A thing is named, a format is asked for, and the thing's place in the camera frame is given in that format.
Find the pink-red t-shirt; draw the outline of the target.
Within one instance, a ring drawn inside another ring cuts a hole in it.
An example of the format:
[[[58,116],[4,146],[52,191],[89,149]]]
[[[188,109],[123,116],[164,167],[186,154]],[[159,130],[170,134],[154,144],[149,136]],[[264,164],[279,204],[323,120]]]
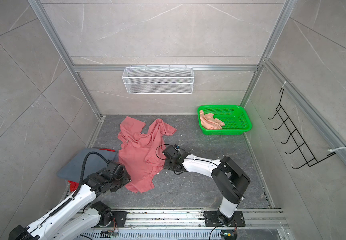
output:
[[[122,142],[119,162],[126,167],[131,182],[126,188],[133,193],[145,193],[155,188],[154,177],[164,168],[164,136],[172,136],[176,128],[156,119],[144,134],[146,123],[126,117],[120,123],[118,139]]]

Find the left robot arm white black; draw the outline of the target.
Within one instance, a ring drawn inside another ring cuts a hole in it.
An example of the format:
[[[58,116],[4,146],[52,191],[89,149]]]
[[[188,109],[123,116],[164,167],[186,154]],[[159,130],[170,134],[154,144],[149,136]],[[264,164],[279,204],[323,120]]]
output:
[[[110,162],[106,168],[81,180],[71,196],[28,226],[15,227],[8,239],[72,240],[89,228],[113,224],[111,208],[95,199],[131,182],[125,166]]]

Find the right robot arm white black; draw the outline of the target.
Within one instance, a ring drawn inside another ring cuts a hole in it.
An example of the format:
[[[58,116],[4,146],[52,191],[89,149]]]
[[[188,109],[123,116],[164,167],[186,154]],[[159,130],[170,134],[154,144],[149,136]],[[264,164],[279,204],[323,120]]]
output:
[[[211,160],[197,157],[178,145],[164,146],[165,169],[176,175],[197,173],[213,179],[223,196],[217,210],[217,220],[224,225],[230,223],[251,183],[249,176],[229,157]]]

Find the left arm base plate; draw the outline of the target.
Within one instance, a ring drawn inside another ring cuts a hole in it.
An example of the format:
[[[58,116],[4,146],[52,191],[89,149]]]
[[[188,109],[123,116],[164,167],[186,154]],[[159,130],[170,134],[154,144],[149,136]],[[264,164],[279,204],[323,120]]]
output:
[[[126,223],[128,212],[126,211],[114,211],[110,214],[99,214],[99,222],[94,225],[94,228],[123,228]]]

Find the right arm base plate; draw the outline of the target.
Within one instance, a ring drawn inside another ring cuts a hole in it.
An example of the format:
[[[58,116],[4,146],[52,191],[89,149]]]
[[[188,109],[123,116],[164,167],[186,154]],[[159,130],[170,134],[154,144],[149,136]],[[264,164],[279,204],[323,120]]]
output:
[[[245,227],[243,213],[241,211],[235,211],[231,218],[224,216],[220,211],[204,211],[202,213],[205,219],[205,225],[207,227]]]

